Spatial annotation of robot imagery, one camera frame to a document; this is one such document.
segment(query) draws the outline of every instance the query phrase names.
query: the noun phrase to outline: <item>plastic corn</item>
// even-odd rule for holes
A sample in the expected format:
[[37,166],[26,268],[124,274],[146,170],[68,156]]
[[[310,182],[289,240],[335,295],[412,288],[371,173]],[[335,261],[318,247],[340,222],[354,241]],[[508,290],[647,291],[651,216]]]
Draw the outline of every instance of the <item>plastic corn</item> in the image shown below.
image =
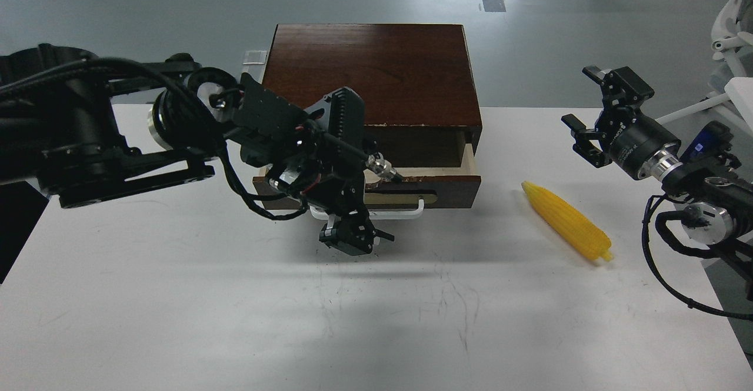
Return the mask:
[[521,185],[533,209],[586,259],[613,259],[609,237],[567,201],[531,182]]

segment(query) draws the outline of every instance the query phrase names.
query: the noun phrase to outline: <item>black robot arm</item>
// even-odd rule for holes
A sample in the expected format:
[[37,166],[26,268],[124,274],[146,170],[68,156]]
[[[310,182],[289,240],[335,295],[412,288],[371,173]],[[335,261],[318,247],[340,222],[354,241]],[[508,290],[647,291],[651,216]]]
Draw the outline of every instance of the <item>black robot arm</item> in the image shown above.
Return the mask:
[[[753,266],[746,260],[753,255],[753,247],[737,239],[753,229],[753,186],[734,171],[740,162],[729,152],[729,128],[710,122],[678,155],[680,140],[641,112],[641,105],[654,95],[654,90],[632,69],[602,71],[587,66],[583,73],[600,86],[604,110],[592,129],[574,115],[562,117],[575,138],[573,150],[596,168],[614,161],[635,180],[649,176],[659,180],[666,193],[661,200],[673,201],[676,207],[675,211],[657,215],[655,226],[661,238],[680,254],[724,260],[745,279],[747,298],[753,300]],[[599,148],[592,141],[597,141]],[[646,209],[643,241],[649,266],[659,281],[692,308],[753,319],[751,315],[699,305],[664,283],[648,251],[648,222],[657,208],[658,203],[650,203]],[[667,227],[671,220],[679,220],[690,238],[708,248],[681,244]]]
[[[165,150],[144,155],[119,133],[110,99],[154,88],[165,90],[148,126]],[[214,174],[206,163],[219,158],[229,186],[254,212],[285,220],[314,204],[349,225],[322,241],[364,254],[384,233],[368,219],[363,169],[401,180],[388,162],[363,151],[364,110],[348,88],[302,110],[250,75],[239,83],[188,54],[139,64],[40,45],[0,56],[0,184],[36,177],[43,192],[60,195],[62,207],[84,206],[205,179]],[[228,139],[239,142],[245,163],[269,165],[277,195],[245,190],[229,162]],[[177,162],[186,168],[144,176]],[[256,204],[285,196],[301,207],[273,215]]]

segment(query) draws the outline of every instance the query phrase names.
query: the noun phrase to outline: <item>white table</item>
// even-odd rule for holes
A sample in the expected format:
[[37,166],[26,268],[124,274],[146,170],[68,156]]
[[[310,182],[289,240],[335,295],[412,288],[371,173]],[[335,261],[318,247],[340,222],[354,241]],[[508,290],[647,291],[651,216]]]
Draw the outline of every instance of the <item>white table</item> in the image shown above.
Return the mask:
[[[118,107],[119,121],[153,149],[145,110]],[[599,113],[483,109],[474,208],[387,220],[397,241],[376,255],[327,249],[320,220],[261,219],[221,173],[53,201],[0,287],[0,389],[751,389],[727,320],[688,310],[645,266],[658,182],[591,168],[568,112]],[[591,217],[613,262],[568,247],[524,180]],[[698,260],[653,244],[670,283],[717,303]]]

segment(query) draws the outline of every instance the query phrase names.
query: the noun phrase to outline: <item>concrete floor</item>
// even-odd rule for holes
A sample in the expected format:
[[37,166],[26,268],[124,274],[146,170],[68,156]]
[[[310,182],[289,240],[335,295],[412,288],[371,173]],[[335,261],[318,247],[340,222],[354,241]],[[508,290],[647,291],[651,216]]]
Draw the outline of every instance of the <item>concrete floor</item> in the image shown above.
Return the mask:
[[[726,2],[505,0],[492,13],[481,0],[0,0],[0,54],[40,42],[137,61],[185,51],[237,73],[244,51],[269,48],[276,24],[463,24],[482,106],[598,107],[598,88],[580,73],[597,64],[642,75],[657,92],[645,110],[658,116],[710,91],[710,30]],[[708,273],[723,302],[739,290],[719,285],[728,271]]]

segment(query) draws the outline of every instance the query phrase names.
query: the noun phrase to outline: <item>drawer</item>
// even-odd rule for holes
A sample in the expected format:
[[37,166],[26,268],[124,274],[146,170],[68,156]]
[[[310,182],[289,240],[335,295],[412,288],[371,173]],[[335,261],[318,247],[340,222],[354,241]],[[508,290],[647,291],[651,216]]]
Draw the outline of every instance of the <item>drawer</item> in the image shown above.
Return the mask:
[[[409,209],[417,205],[419,198],[423,198],[427,209],[470,208],[481,186],[471,143],[463,146],[459,166],[396,166],[396,169],[404,177],[397,184],[365,171],[364,201],[369,209]],[[267,184],[264,173],[262,169],[262,176],[253,178],[256,193],[272,195],[276,192]],[[298,201],[290,198],[263,204],[268,210],[298,208]]]

